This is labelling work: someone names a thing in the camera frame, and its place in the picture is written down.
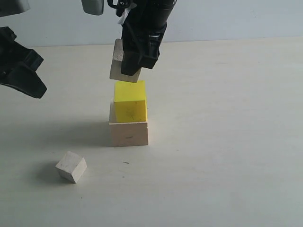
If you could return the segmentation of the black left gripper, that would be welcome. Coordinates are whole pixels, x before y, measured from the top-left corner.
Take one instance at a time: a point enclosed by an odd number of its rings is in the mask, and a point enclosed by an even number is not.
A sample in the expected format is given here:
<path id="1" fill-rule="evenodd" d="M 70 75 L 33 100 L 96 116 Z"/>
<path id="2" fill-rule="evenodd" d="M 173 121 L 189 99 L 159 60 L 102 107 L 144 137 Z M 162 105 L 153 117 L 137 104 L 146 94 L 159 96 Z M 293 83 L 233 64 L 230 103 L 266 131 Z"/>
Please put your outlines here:
<path id="1" fill-rule="evenodd" d="M 35 50 L 23 48 L 16 37 L 8 26 L 0 28 L 0 83 L 40 99 L 47 87 L 35 71 L 44 59 Z"/>

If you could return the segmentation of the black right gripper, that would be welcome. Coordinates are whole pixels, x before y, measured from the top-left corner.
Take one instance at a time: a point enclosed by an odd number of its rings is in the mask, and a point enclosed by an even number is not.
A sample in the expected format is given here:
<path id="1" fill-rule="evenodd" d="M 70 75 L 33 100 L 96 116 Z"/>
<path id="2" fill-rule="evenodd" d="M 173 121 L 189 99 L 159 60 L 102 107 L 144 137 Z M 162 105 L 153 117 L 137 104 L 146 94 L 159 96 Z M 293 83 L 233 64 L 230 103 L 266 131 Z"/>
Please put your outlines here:
<path id="1" fill-rule="evenodd" d="M 133 76 L 142 67 L 152 69 L 160 55 L 167 14 L 122 14 L 121 23 L 124 51 L 121 73 Z"/>

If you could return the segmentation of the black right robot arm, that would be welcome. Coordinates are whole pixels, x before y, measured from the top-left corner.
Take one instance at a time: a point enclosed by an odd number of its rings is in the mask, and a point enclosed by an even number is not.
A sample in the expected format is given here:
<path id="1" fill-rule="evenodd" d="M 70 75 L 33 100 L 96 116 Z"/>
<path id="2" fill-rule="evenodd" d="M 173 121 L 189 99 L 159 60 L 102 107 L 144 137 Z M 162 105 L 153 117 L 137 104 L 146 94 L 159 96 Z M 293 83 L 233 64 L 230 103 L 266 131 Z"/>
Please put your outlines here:
<path id="1" fill-rule="evenodd" d="M 175 0 L 132 0 L 135 4 L 122 25 L 121 73 L 133 76 L 141 68 L 152 69 L 160 56 L 167 20 Z"/>

